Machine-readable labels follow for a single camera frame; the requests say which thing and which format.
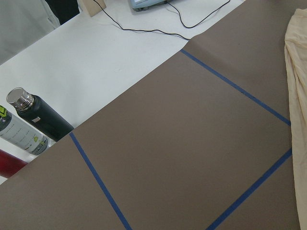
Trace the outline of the cream long-sleeve graphic shirt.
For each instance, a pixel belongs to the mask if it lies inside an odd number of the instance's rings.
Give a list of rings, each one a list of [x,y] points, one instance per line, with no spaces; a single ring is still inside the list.
[[[285,65],[300,229],[307,228],[307,11],[296,9],[285,33]]]

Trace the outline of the blue tape line crossing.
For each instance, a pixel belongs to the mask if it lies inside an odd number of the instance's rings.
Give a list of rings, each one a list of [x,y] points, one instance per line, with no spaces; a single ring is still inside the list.
[[[255,96],[253,96],[251,93],[247,92],[242,87],[238,86],[237,84],[235,84],[233,81],[229,80],[227,77],[225,77],[221,73],[217,72],[216,70],[214,70],[210,66],[206,65],[204,62],[202,62],[201,60],[199,60],[198,58],[193,56],[188,51],[181,49],[180,52],[183,53],[188,58],[190,58],[191,60],[193,60],[194,62],[196,62],[197,64],[199,64],[200,66],[202,66],[203,68],[205,68],[207,71],[209,71],[214,76],[218,77],[220,80],[224,81],[225,83],[227,83],[228,85],[230,85],[231,87],[233,87],[234,89],[236,89],[237,91],[239,91],[240,93],[245,95],[247,98],[249,98],[250,100],[252,100],[256,104],[258,104],[260,107],[262,107],[263,109],[265,109],[266,111],[271,113],[273,116],[275,116],[276,118],[281,120],[283,123],[285,123],[289,127],[291,126],[291,122],[290,122],[289,119],[285,118],[279,112],[277,112],[276,110],[274,110],[273,108],[271,108],[270,106],[268,106],[266,103],[262,102],[261,100],[259,100]]]

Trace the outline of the blue teach pendant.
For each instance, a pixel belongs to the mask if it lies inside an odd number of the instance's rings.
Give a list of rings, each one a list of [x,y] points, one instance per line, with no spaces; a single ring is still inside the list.
[[[131,8],[135,11],[143,11],[151,6],[165,4],[167,0],[130,0]]]

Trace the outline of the blue tape line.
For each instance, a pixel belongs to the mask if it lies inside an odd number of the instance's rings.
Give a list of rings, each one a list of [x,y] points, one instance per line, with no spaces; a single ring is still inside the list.
[[[103,191],[105,197],[107,198],[109,204],[112,206],[114,212],[116,213],[117,217],[119,218],[120,222],[124,226],[126,230],[132,230],[129,222],[125,218],[124,214],[120,210],[119,206],[115,202],[114,198],[112,197],[111,193],[109,192],[108,188],[104,184],[103,180],[101,179],[100,175],[96,171],[95,167],[93,166],[92,162],[88,158],[87,154],[83,150],[81,144],[75,137],[75,135],[71,132],[69,133],[70,138],[72,139],[74,145],[76,146],[77,150],[79,151],[81,157],[83,158],[84,162],[86,163],[87,167],[89,168],[90,172],[92,173],[93,177],[95,178],[96,182],[98,183],[100,189]]]

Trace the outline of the wooden block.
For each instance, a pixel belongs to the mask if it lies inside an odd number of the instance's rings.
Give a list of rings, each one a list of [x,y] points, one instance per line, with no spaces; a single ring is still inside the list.
[[[103,0],[80,0],[80,6],[90,17],[95,16],[106,8]]]

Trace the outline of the black bottle steel cap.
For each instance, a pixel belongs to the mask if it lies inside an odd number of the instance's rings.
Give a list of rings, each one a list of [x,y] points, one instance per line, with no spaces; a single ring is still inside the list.
[[[42,98],[28,93],[24,88],[12,89],[6,97],[6,101],[15,108],[19,117],[55,142],[74,129]]]

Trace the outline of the red bottle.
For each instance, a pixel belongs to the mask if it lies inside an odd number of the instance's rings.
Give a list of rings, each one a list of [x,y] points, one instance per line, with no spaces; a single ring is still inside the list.
[[[0,175],[5,178],[10,178],[21,170],[28,163],[0,150]]]

